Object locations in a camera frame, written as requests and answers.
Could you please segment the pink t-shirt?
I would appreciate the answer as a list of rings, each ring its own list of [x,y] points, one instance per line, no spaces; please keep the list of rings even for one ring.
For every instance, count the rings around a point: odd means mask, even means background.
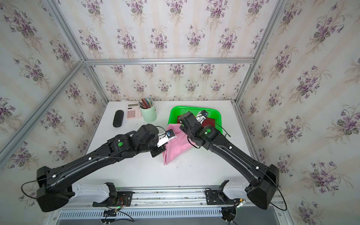
[[[193,148],[192,141],[188,141],[188,136],[180,129],[181,124],[168,124],[167,129],[172,129],[175,138],[166,144],[166,150],[163,152],[163,163],[168,165],[178,156]]]

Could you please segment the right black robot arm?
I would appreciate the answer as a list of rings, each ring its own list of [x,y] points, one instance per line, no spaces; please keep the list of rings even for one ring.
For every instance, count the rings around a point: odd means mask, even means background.
[[[255,206],[267,210],[278,190],[279,169],[273,164],[266,166],[247,155],[215,127],[204,127],[201,122],[203,117],[191,112],[179,116],[180,129],[198,148],[203,147],[219,155],[239,171],[249,182],[249,186],[245,188],[247,198]]]

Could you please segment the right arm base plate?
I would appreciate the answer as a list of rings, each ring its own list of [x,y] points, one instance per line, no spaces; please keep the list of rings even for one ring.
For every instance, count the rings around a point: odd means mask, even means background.
[[[205,188],[204,190],[205,200],[207,205],[239,205],[242,202],[245,202],[245,199],[230,199],[225,194],[218,192],[217,190],[212,190],[210,188]]]

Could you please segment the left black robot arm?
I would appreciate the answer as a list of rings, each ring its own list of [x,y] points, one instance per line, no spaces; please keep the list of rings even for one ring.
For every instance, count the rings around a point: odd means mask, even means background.
[[[72,185],[103,167],[140,153],[158,155],[159,151],[164,150],[159,141],[165,140],[168,134],[168,131],[160,134],[152,124],[142,125],[137,131],[116,135],[96,150],[63,166],[39,168],[36,200],[40,209],[51,212],[65,206],[76,195]]]

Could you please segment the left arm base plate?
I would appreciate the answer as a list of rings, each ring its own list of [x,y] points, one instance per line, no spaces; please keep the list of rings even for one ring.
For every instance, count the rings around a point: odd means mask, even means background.
[[[130,206],[134,192],[117,191],[116,196],[110,196],[101,203],[93,202],[92,207],[125,207]]]

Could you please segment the dark red t-shirt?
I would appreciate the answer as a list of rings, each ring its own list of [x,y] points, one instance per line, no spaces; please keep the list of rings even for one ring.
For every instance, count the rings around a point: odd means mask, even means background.
[[[212,118],[206,118],[203,122],[202,122],[202,126],[203,127],[206,127],[206,126],[208,126],[208,125],[210,125],[210,126],[212,126],[212,127],[215,127],[215,120],[214,119],[212,119]]]

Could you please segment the green plastic basket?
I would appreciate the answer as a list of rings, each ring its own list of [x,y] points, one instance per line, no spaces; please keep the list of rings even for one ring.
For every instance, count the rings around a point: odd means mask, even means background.
[[[170,111],[169,121],[168,124],[176,124],[178,123],[178,117],[187,113],[191,112],[195,116],[202,110],[205,110],[208,113],[208,118],[213,119],[215,124],[215,128],[218,129],[223,134],[222,129],[222,118],[221,113],[218,110],[210,109],[210,108],[203,108],[203,107],[193,107],[193,106],[176,106]]]

